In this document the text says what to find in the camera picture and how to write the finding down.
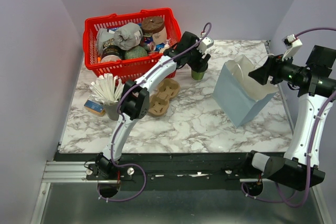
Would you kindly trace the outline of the brown cardboard cup carrier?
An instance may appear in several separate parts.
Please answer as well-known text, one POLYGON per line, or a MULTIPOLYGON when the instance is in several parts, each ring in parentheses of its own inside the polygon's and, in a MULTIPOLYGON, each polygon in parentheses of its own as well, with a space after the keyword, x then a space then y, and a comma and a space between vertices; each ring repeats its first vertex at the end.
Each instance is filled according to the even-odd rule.
POLYGON ((180 91, 180 84, 170 78, 166 78, 157 86, 157 93, 150 96, 150 108, 148 113, 154 117, 163 116, 180 91))

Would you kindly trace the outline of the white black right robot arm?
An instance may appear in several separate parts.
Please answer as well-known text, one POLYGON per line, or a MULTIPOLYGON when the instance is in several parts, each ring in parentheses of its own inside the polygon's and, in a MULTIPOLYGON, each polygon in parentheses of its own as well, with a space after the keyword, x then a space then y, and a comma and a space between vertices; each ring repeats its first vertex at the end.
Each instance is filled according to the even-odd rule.
POLYGON ((249 178, 261 171, 264 176, 284 186, 303 191, 323 182, 319 170, 319 146, 328 116, 335 100, 335 80, 329 77, 335 62, 335 50, 315 45, 306 66, 294 65, 291 59, 270 56, 263 66, 248 75, 259 84, 287 81, 299 88, 298 118, 291 143, 282 157, 252 151, 250 160, 241 165, 249 178))

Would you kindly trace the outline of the white paper takeout bag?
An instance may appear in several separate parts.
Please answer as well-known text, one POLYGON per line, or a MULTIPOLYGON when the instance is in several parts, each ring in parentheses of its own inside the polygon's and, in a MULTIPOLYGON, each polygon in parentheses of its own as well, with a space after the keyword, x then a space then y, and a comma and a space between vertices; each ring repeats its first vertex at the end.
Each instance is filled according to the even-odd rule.
POLYGON ((278 92, 267 82, 264 86, 248 76, 256 65, 246 56, 224 63, 213 98, 235 127, 253 120, 278 92))

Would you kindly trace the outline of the green paper coffee cup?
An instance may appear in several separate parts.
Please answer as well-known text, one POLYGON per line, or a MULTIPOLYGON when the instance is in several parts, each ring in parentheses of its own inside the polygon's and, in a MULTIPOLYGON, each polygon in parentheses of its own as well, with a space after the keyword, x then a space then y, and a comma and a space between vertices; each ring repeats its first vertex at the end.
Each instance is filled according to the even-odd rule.
POLYGON ((205 74, 205 71, 191 70, 191 77, 196 81, 202 80, 204 78, 204 74, 205 74))

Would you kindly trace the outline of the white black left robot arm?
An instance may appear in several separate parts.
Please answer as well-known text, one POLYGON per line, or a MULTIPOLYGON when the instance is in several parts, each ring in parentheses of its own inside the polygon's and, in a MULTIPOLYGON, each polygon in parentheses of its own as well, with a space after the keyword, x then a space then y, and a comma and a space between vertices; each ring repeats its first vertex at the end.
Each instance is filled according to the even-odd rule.
POLYGON ((213 45, 213 40, 208 37, 208 34, 209 31, 203 31, 198 37, 193 33, 185 32, 179 42, 164 51, 158 62, 148 72, 124 84, 117 107, 119 118, 110 143, 95 160, 98 173, 104 179, 112 179, 119 168, 125 167, 116 162, 122 155, 122 149, 133 127, 148 113, 150 93, 160 82, 184 65, 189 65, 196 70, 207 68, 207 62, 211 56, 205 51, 213 45))

